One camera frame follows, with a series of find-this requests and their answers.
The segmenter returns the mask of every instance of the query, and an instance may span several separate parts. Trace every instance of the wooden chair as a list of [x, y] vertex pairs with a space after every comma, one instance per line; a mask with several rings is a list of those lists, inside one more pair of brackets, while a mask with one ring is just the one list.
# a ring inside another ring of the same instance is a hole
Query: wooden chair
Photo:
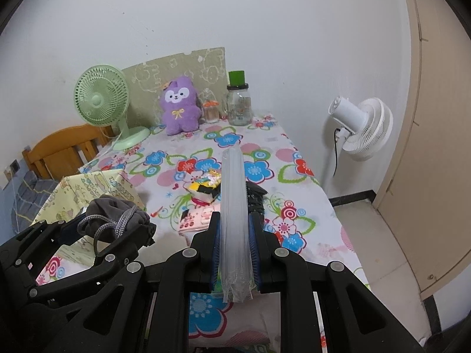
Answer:
[[31, 151], [24, 150], [23, 157], [28, 168], [38, 177], [60, 180], [78, 174], [78, 169], [83, 166], [79, 149], [85, 159], [91, 161], [98, 153], [94, 141], [105, 146], [110, 141], [107, 137], [113, 136], [110, 126], [100, 128], [86, 124], [68, 127], [48, 135]]

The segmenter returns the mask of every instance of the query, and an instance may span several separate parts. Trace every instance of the small glass jar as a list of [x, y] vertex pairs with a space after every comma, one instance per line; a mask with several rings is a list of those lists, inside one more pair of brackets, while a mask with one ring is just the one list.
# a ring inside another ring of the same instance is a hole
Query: small glass jar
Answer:
[[252, 104], [249, 85], [228, 86], [228, 121], [232, 126], [247, 126], [252, 123]]
[[203, 111], [206, 123], [216, 123], [219, 121], [219, 102], [206, 101], [203, 103]]

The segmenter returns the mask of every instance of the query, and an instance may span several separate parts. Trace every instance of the yellow bow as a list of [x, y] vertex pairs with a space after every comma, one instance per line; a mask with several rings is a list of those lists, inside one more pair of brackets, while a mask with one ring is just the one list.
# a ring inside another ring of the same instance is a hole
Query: yellow bow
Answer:
[[177, 119], [178, 117], [182, 118], [181, 114], [184, 113], [184, 112], [185, 112], [184, 109], [173, 110], [173, 111], [172, 111], [172, 115], [175, 116], [175, 119]]

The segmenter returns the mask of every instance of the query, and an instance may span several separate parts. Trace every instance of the door frame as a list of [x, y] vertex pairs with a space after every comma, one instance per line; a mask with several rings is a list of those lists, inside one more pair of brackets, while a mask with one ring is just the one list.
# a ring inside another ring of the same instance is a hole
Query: door frame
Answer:
[[402, 121], [401, 131], [397, 139], [396, 148], [392, 154], [388, 170], [383, 178], [383, 182], [376, 193], [373, 201], [373, 207], [378, 209], [386, 192], [388, 191], [394, 179], [399, 163], [406, 149], [409, 135], [414, 122], [415, 110], [419, 98], [420, 76], [422, 68], [422, 33], [419, 22], [419, 12], [416, 0], [406, 0], [407, 11], [409, 13], [409, 27], [411, 33], [411, 77], [409, 81], [409, 93], [407, 97], [406, 111]]

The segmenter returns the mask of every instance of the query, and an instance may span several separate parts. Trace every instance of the table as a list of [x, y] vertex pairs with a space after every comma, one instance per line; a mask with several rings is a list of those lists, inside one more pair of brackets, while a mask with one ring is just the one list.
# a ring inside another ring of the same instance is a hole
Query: table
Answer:
[[[191, 240], [176, 231], [182, 212], [195, 206], [185, 188], [203, 172], [221, 168], [222, 152], [234, 144], [240, 144], [244, 154], [246, 178], [268, 191], [265, 230], [275, 233], [283, 247], [305, 260], [323, 265], [339, 260], [366, 283], [327, 196], [272, 115], [257, 116], [245, 127], [221, 120], [174, 136], [167, 136], [164, 126], [154, 127], [142, 143], [125, 151], [103, 150], [81, 172], [124, 169], [122, 175], [134, 186], [157, 225], [156, 243], [142, 248], [138, 258], [150, 265], [187, 247]], [[254, 294], [253, 300], [242, 304], [226, 304], [212, 294], [190, 296], [192, 346], [270, 342], [279, 350], [279, 333], [278, 294]]]

